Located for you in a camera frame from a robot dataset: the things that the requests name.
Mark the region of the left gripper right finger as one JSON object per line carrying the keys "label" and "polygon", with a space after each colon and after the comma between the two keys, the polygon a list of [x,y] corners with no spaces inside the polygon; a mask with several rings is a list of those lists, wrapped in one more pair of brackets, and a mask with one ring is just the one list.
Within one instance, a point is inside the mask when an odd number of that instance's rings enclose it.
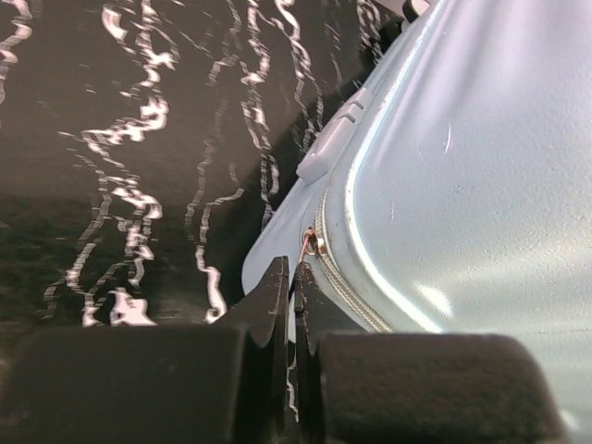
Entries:
{"label": "left gripper right finger", "polygon": [[566,443],[542,371],[500,335],[367,333],[294,276],[304,443]]}

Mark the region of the mint green suitcase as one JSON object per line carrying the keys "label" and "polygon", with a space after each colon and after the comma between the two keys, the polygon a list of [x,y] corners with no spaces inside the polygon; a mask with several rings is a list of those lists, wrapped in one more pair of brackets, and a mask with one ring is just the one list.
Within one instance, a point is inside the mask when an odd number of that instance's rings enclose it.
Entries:
{"label": "mint green suitcase", "polygon": [[431,1],[330,120],[249,251],[374,331],[501,333],[591,439],[591,5]]}

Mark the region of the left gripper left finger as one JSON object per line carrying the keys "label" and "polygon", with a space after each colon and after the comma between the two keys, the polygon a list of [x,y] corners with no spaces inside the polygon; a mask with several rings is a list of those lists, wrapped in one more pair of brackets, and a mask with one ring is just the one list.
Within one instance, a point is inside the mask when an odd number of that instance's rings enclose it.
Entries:
{"label": "left gripper left finger", "polygon": [[276,443],[289,261],[212,325],[48,329],[1,388],[5,443]]}

